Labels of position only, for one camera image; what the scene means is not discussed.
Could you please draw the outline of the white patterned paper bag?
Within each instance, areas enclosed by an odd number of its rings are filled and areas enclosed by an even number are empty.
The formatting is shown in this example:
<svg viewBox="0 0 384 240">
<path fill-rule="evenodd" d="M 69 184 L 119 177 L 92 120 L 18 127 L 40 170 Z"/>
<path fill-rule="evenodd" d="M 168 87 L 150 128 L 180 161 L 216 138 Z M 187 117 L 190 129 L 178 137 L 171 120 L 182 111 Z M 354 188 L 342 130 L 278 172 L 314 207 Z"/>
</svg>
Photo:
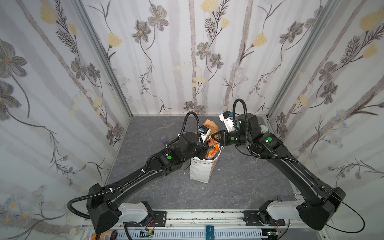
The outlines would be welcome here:
<svg viewBox="0 0 384 240">
<path fill-rule="evenodd" d="M 222 151 L 223 147 L 219 147 L 219 151 L 217 154 L 215 154 L 213 160 L 201 160 L 197 157 L 192 158 L 190 165 L 190 179 L 207 184 Z"/>
</svg>

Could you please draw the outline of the small green clear snack packet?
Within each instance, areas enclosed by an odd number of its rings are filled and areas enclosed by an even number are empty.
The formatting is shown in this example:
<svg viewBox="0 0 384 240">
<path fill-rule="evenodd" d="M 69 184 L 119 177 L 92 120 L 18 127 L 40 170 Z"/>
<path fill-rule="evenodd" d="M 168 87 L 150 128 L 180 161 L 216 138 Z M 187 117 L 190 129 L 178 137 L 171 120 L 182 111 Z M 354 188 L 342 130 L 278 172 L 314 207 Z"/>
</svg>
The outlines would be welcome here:
<svg viewBox="0 0 384 240">
<path fill-rule="evenodd" d="M 260 125 L 260 129 L 262 134 L 267 134 L 270 132 L 269 128 L 265 125 Z"/>
</svg>

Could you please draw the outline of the blue clip on tray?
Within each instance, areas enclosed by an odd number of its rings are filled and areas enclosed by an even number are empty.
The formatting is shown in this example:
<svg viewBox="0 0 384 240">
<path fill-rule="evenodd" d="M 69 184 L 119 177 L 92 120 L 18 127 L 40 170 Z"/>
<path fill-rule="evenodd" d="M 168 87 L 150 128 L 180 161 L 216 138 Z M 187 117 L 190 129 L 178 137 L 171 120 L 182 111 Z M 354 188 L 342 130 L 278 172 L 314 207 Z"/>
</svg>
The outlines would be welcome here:
<svg viewBox="0 0 384 240">
<path fill-rule="evenodd" d="M 215 239 L 215 227 L 206 226 L 206 240 L 214 240 L 214 239 Z"/>
</svg>

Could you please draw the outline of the orange snack packet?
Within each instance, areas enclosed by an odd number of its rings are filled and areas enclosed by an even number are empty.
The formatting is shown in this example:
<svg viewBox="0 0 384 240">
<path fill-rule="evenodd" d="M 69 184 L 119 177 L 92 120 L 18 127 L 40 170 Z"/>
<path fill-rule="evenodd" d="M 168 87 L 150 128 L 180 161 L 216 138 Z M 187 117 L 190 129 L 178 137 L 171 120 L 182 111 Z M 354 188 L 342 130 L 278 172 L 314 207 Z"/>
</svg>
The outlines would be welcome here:
<svg viewBox="0 0 384 240">
<path fill-rule="evenodd" d="M 208 148 L 207 148 L 207 153 L 205 155 L 205 160 L 213 161 L 214 159 L 217 158 L 217 156 L 220 153 L 220 144 L 213 139 L 209 139 L 207 141 L 207 145 L 208 145 Z"/>
</svg>

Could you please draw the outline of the small green circuit board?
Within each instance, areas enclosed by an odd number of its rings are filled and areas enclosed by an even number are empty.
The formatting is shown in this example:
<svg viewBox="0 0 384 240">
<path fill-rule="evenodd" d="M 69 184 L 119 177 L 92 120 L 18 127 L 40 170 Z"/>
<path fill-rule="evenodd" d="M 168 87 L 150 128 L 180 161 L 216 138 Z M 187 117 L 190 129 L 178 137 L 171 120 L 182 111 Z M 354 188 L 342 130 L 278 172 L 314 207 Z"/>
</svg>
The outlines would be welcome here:
<svg viewBox="0 0 384 240">
<path fill-rule="evenodd" d="M 153 238 L 154 233 L 155 233 L 154 230 L 144 229 L 140 232 L 140 238 Z"/>
</svg>

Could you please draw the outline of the brown kraft paper bag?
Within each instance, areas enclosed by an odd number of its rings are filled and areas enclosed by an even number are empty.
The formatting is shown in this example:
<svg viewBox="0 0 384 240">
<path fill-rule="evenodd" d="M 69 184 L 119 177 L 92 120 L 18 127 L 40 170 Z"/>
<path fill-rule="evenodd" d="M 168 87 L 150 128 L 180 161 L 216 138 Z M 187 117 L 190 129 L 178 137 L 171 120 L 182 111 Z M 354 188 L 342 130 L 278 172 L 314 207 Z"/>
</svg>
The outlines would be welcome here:
<svg viewBox="0 0 384 240">
<path fill-rule="evenodd" d="M 210 135 L 215 134 L 219 131 L 219 127 L 217 126 L 217 124 L 209 119 L 207 119 L 203 125 L 210 130 Z"/>
</svg>

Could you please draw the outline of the brown orange bottle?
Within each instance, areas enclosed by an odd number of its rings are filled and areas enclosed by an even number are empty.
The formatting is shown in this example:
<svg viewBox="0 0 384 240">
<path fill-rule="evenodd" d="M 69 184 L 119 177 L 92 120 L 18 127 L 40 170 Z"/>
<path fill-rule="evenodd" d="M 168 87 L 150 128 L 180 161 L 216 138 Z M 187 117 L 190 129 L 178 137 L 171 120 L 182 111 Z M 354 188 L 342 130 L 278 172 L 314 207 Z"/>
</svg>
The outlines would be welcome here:
<svg viewBox="0 0 384 240">
<path fill-rule="evenodd" d="M 117 231 L 108 231 L 101 234 L 92 234 L 86 237 L 85 240 L 116 240 L 117 236 Z"/>
</svg>

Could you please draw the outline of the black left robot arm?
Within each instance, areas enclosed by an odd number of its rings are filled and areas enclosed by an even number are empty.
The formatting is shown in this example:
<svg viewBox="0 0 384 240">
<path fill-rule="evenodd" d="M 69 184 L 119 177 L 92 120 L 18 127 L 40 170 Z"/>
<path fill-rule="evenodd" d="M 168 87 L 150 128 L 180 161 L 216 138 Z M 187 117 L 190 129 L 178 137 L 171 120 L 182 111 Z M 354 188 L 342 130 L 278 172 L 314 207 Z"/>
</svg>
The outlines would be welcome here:
<svg viewBox="0 0 384 240">
<path fill-rule="evenodd" d="M 180 170 L 182 165 L 195 157 L 204 157 L 208 146 L 204 144 L 201 132 L 186 132 L 189 116 L 199 117 L 188 112 L 184 118 L 178 137 L 164 149 L 151 155 L 144 166 L 121 180 L 101 187 L 93 185 L 85 196 L 77 197 L 67 203 L 73 214 L 91 220 L 97 234 L 108 231 L 119 222 L 137 222 L 148 224 L 153 215 L 152 209 L 145 201 L 122 207 L 125 200 L 146 184 Z"/>
</svg>

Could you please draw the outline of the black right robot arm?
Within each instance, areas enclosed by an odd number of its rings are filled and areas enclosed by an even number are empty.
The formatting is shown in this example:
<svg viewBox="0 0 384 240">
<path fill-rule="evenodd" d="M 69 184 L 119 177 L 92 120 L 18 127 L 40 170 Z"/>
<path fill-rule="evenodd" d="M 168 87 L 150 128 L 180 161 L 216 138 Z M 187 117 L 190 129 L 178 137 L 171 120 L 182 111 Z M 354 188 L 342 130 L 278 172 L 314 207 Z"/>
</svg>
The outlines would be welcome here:
<svg viewBox="0 0 384 240">
<path fill-rule="evenodd" d="M 339 187 L 332 188 L 311 173 L 277 136 L 263 134 L 258 118 L 248 113 L 244 100 L 236 99 L 234 103 L 241 103 L 244 113 L 238 116 L 236 106 L 232 111 L 223 112 L 220 120 L 226 129 L 212 134 L 212 139 L 221 147 L 244 146 L 248 151 L 246 156 L 271 163 L 302 194 L 302 199 L 297 201 L 266 201 L 259 207 L 258 221 L 266 226 L 277 220 L 301 221 L 317 231 L 328 226 L 328 221 L 344 204 L 346 193 Z"/>
</svg>

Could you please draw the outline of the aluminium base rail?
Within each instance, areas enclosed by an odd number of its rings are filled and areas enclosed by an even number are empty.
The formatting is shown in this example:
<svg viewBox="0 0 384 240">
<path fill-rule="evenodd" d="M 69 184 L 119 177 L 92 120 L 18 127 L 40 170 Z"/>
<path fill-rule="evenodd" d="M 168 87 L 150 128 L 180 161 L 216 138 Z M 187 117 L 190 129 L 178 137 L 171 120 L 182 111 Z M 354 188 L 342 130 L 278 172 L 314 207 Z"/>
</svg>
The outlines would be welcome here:
<svg viewBox="0 0 384 240">
<path fill-rule="evenodd" d="M 174 228 L 193 226 L 230 226 L 230 227 L 287 227 L 289 224 L 307 225 L 298 220 L 270 219 L 262 223 L 258 209 L 218 209 L 218 210 L 159 210 L 150 208 L 135 210 L 131 204 L 122 207 L 122 215 L 103 217 L 94 224 L 94 230 L 101 234 L 114 227 L 123 227 L 126 224 L 131 228 Z"/>
</svg>

